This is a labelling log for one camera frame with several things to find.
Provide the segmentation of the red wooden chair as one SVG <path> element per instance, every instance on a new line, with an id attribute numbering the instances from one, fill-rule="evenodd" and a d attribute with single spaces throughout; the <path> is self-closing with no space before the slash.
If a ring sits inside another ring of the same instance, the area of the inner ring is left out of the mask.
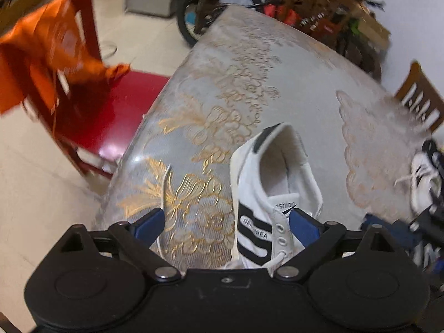
<path id="1" fill-rule="evenodd" d="M 80 37 L 87 51 L 104 63 L 99 49 L 93 0 L 72 0 Z M 27 93 L 37 119 L 51 135 L 65 157 L 81 174 L 112 177 L 112 172 L 82 159 L 84 150 L 117 166 L 130 141 L 168 79 L 157 74 L 130 71 L 112 83 L 72 84 L 61 71 L 46 68 L 54 79 L 56 103 L 47 107 L 30 77 L 19 82 Z"/>

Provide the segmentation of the cardboard box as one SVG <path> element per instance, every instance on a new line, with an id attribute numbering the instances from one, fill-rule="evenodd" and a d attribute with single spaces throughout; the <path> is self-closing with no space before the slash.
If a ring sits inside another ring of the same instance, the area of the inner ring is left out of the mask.
<path id="1" fill-rule="evenodd" d="M 357 8 L 357 30 L 380 51 L 386 51 L 390 45 L 390 31 L 375 19 L 366 7 Z"/>

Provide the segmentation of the wooden chair by wall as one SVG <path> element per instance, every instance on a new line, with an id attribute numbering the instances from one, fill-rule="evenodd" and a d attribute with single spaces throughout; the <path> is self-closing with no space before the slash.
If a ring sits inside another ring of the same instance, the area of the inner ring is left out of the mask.
<path id="1" fill-rule="evenodd" d="M 443 97 L 429 81 L 418 61 L 412 61 L 409 74 L 394 97 L 431 133 L 443 124 Z"/>

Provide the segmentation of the orange bag on chair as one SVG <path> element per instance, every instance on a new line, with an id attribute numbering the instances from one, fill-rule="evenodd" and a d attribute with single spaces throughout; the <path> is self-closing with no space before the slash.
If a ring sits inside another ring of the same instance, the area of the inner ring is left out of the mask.
<path id="1" fill-rule="evenodd" d="M 1 112 L 27 96 L 19 82 L 30 77 L 49 108 L 56 103 L 54 79 L 46 68 L 61 71 L 72 84 L 112 83 L 130 71 L 107 67 L 94 58 L 80 37 L 72 0 L 53 0 L 17 21 L 1 36 Z"/>

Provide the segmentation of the white black-striped sneaker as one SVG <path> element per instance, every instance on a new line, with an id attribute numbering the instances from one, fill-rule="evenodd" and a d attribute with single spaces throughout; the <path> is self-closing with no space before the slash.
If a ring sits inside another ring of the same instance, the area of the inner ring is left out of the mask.
<path id="1" fill-rule="evenodd" d="M 229 177 L 235 238 L 224 267 L 273 273 L 303 249 L 291 232 L 291 211 L 317 217 L 323 207 L 301 137 L 288 123 L 265 128 L 233 153 Z"/>

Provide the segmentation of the black nike shoe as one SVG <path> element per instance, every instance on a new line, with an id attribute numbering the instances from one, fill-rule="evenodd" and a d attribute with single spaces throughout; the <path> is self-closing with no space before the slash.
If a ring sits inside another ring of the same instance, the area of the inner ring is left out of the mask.
<path id="1" fill-rule="evenodd" d="M 422 144 L 422 151 L 427 154 L 433 167 L 438 170 L 440 177 L 444 179 L 444 157 L 434 139 L 427 139 Z"/>

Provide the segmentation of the wooden dining chair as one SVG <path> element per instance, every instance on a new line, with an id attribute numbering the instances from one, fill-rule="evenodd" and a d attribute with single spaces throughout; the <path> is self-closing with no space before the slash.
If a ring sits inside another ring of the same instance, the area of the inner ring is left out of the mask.
<path id="1" fill-rule="evenodd" d="M 332 47 L 357 7 L 355 0 L 283 0 L 277 20 Z"/>

